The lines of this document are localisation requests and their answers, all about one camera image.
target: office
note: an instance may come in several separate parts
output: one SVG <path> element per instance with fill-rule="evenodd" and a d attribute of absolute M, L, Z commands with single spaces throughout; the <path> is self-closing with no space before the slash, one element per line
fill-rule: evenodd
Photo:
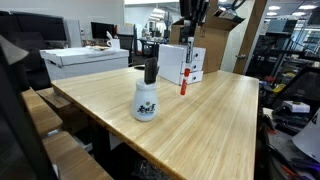
<path fill-rule="evenodd" d="M 317 89 L 313 86 L 317 83 L 307 83 L 309 86 L 304 87 L 308 89 L 299 87 L 293 93 L 290 86 L 307 80 L 317 82 L 317 68 L 304 66 L 316 66 L 314 62 L 319 59 L 314 43 L 317 31 L 309 27 L 316 25 L 317 19 L 308 17 L 317 13 L 318 4 L 306 1 L 276 5 L 247 0 L 232 5 L 233 1 L 212 0 L 209 7 L 206 1 L 199 1 L 197 6 L 183 2 L 1 3 L 1 22 L 9 24 L 1 25 L 4 63 L 0 77 L 7 84 L 0 93 L 1 120 L 7 125 L 6 132 L 16 135 L 4 142 L 9 142 L 3 146 L 9 150 L 1 153 L 13 158 L 5 156 L 3 162 L 9 168 L 2 169 L 1 175 L 16 179 L 24 175 L 24 169 L 15 169 L 14 160 L 20 154 L 27 157 L 29 161 L 23 162 L 30 163 L 33 172 L 24 177 L 51 174 L 56 179 L 58 174 L 61 179 L 260 179 L 273 178 L 269 170 L 275 169 L 273 172 L 280 171 L 276 176 L 280 179 L 300 178 L 301 172 L 316 179 L 308 168 L 301 168 L 305 162 L 296 159 L 308 159 L 315 166 L 319 163 L 314 150 L 318 146 L 299 146 L 303 141 L 300 130 L 317 125 L 305 120 L 317 117 L 318 97 L 309 92 Z M 295 8 L 292 5 L 289 14 L 280 14 L 289 4 L 295 4 Z M 188 21 L 188 7 L 192 7 L 196 21 Z M 241 7 L 252 11 L 242 14 Z M 142 16 L 136 11 L 148 13 Z M 283 16 L 296 11 L 305 14 Z M 130 12 L 143 21 L 133 22 Z M 181 16 L 185 17 L 182 24 L 189 23 L 189 28 L 179 24 Z M 303 20 L 307 24 L 304 30 L 298 26 L 304 24 Z M 287 23 L 281 26 L 279 21 Z M 261 29 L 267 26 L 265 35 L 261 35 Z M 291 30 L 294 38 L 284 29 Z M 302 49 L 291 48 L 297 42 Z M 278 109 L 282 106 L 285 112 Z M 148 109 L 143 111 L 147 113 L 141 113 L 141 107 Z M 7 113 L 10 108 L 17 113 Z M 266 108 L 275 110 L 273 115 Z M 274 120 L 270 123 L 267 116 L 260 117 L 261 111 Z M 299 123 L 289 121 L 283 113 L 297 115 L 300 119 L 295 121 Z M 283 153 L 284 146 L 273 144 L 277 142 L 273 133 L 284 134 L 281 137 L 289 139 L 279 141 L 293 142 L 290 147 L 300 153 Z M 259 149 L 257 145 L 266 143 L 261 137 L 270 142 Z M 12 147 L 24 151 L 14 154 Z M 276 156 L 263 159 L 256 155 L 276 152 L 272 147 L 296 165 Z M 255 168 L 255 164 L 264 168 Z M 153 175 L 146 175 L 135 168 L 137 165 L 153 169 L 148 171 Z M 48 173 L 40 173 L 43 167 L 48 167 L 43 170 Z"/>

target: white storage box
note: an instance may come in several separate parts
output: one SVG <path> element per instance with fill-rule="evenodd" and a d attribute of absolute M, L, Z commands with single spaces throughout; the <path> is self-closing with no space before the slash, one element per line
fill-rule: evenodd
<path fill-rule="evenodd" d="M 128 67 L 129 51 L 97 51 L 88 48 L 40 50 L 46 63 L 50 80 L 64 79 L 86 74 Z"/>
<path fill-rule="evenodd" d="M 206 49 L 193 48 L 193 60 L 188 84 L 202 80 L 203 61 Z M 160 45 L 159 47 L 159 76 L 175 84 L 182 84 L 183 73 L 186 66 L 187 46 L 183 45 Z"/>

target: light wood tabletop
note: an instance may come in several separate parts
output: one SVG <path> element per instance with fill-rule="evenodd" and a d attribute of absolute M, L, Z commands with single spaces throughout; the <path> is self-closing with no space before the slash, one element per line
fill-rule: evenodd
<path fill-rule="evenodd" d="M 22 97 L 40 136 L 61 127 L 62 120 L 60 117 L 32 88 L 22 92 Z"/>
<path fill-rule="evenodd" d="M 150 122 L 131 114 L 133 68 L 53 81 L 79 106 L 155 166 L 176 179 L 253 179 L 258 80 L 218 71 L 180 86 L 158 78 L 159 112 Z"/>
<path fill-rule="evenodd" d="M 61 180 L 112 179 L 67 132 L 45 138 L 43 144 L 51 163 L 58 166 Z"/>

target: red marker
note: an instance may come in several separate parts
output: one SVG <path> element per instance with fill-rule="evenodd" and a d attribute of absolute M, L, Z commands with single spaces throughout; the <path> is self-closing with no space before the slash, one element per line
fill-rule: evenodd
<path fill-rule="evenodd" d="M 184 97 L 184 95 L 186 94 L 187 91 L 187 81 L 189 78 L 189 74 L 190 74 L 190 69 L 186 68 L 184 70 L 184 77 L 183 77 L 183 81 L 182 81 L 182 85 L 181 85 L 181 91 L 180 91 L 180 95 L 181 97 Z"/>

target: cardboard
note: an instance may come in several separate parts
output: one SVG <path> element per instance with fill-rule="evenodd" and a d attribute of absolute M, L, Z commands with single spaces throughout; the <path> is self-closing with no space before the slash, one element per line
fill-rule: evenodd
<path fill-rule="evenodd" d="M 213 16 L 216 10 L 217 0 L 210 0 L 210 9 L 205 23 L 196 28 L 194 36 L 194 46 L 206 48 L 206 56 L 202 68 L 204 74 L 220 69 L 229 32 L 238 25 L 238 23 L 230 20 Z M 181 41 L 181 36 L 183 36 L 180 33 L 181 28 L 183 28 L 183 19 L 172 24 L 169 44 L 184 44 Z"/>
<path fill-rule="evenodd" d="M 71 135 L 88 126 L 87 115 L 72 103 L 57 95 L 53 88 L 40 90 L 37 93 L 58 114 L 63 121 L 62 128 Z"/>

